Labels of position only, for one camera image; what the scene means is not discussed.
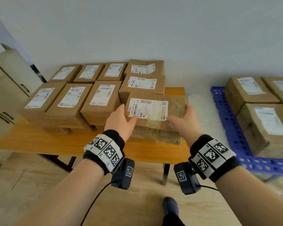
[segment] person's left hand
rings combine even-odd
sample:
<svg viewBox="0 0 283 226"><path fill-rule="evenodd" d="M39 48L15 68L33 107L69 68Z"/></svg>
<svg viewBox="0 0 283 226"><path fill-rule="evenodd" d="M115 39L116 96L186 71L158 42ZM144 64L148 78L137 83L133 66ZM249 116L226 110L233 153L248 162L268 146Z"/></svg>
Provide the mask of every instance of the person's left hand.
<svg viewBox="0 0 283 226"><path fill-rule="evenodd" d="M132 117L128 122L125 118L125 105L121 104L116 111L112 112L106 121L105 131L116 130L120 137L126 142L131 136L137 122L137 116Z"/></svg>

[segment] black shoe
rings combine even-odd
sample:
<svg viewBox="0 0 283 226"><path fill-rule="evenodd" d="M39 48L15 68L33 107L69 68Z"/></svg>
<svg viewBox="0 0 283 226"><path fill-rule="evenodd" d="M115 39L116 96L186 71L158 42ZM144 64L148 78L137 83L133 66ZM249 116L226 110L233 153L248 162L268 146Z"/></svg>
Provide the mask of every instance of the black shoe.
<svg viewBox="0 0 283 226"><path fill-rule="evenodd" d="M165 197L164 201L162 202L162 207L164 209L165 216L169 213L174 213L179 216L178 205L172 197Z"/></svg>

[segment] stack of boxes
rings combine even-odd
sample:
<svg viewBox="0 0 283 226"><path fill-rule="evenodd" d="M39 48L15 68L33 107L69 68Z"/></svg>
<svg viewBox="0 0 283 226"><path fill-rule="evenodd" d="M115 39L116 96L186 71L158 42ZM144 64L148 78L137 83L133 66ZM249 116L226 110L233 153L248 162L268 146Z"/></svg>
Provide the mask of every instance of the stack of boxes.
<svg viewBox="0 0 283 226"><path fill-rule="evenodd" d="M127 119L138 116L131 141L179 144L181 137L166 117L184 116L186 98L164 92L163 61L65 65L19 113L53 135L103 132L107 118L123 103Z"/></svg>
<svg viewBox="0 0 283 226"><path fill-rule="evenodd" d="M224 94L253 155L283 159L283 77L233 77Z"/></svg>

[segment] qr code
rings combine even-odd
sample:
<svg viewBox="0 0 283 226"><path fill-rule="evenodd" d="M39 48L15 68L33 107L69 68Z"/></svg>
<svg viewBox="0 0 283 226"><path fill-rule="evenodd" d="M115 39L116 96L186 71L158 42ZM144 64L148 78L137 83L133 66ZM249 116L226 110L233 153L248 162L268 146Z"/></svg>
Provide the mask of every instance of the qr code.
<svg viewBox="0 0 283 226"><path fill-rule="evenodd" d="M204 156L205 156L210 162L214 162L216 159L219 158L218 153L215 152L212 148L210 148L206 153L204 153Z"/></svg>
<svg viewBox="0 0 283 226"><path fill-rule="evenodd" d="M105 150L104 150L104 154L111 159L111 157L115 154L116 150L109 144Z"/></svg>
<svg viewBox="0 0 283 226"><path fill-rule="evenodd" d="M125 175L128 177L132 177L132 173L133 173L133 168L128 166Z"/></svg>
<svg viewBox="0 0 283 226"><path fill-rule="evenodd" d="M176 172L176 175L177 175L177 178L178 178L179 182L186 181L186 175L185 175L184 171Z"/></svg>
<svg viewBox="0 0 283 226"><path fill-rule="evenodd" d="M89 144L94 144L99 138L95 137L93 140L91 140L91 142Z"/></svg>
<svg viewBox="0 0 283 226"><path fill-rule="evenodd" d="M203 159L200 159L197 163L197 166L201 169L202 172L206 171L208 168L208 165L206 162L204 162Z"/></svg>
<svg viewBox="0 0 283 226"><path fill-rule="evenodd" d="M215 144L214 148L216 148L221 154L228 151L228 148L222 143Z"/></svg>
<svg viewBox="0 0 283 226"><path fill-rule="evenodd" d="M103 149L104 146L107 145L108 142L106 142L105 140L99 138L99 140L94 144L95 147L99 148L99 149Z"/></svg>
<svg viewBox="0 0 283 226"><path fill-rule="evenodd" d="M111 163L115 167L118 162L119 162L119 156L115 154L115 156L111 159Z"/></svg>

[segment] cabinet handle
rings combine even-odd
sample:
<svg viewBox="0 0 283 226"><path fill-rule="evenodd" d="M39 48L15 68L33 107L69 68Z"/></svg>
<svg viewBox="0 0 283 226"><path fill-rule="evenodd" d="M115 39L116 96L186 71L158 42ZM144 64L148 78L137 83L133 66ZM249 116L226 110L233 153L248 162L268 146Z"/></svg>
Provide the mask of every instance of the cabinet handle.
<svg viewBox="0 0 283 226"><path fill-rule="evenodd" d="M6 112L3 112L5 115L8 115ZM10 115L8 115L12 120L14 119L14 118L12 118Z"/></svg>
<svg viewBox="0 0 283 226"><path fill-rule="evenodd" d="M20 85L21 85L22 87L24 87L27 92L30 92L30 91L28 90L28 88L25 87L25 85L23 85L23 84L20 84Z"/></svg>
<svg viewBox="0 0 283 226"><path fill-rule="evenodd" d="M4 119L2 116L0 116L0 118L1 118L2 120L4 120L6 123L9 124L9 122L8 122L6 119Z"/></svg>

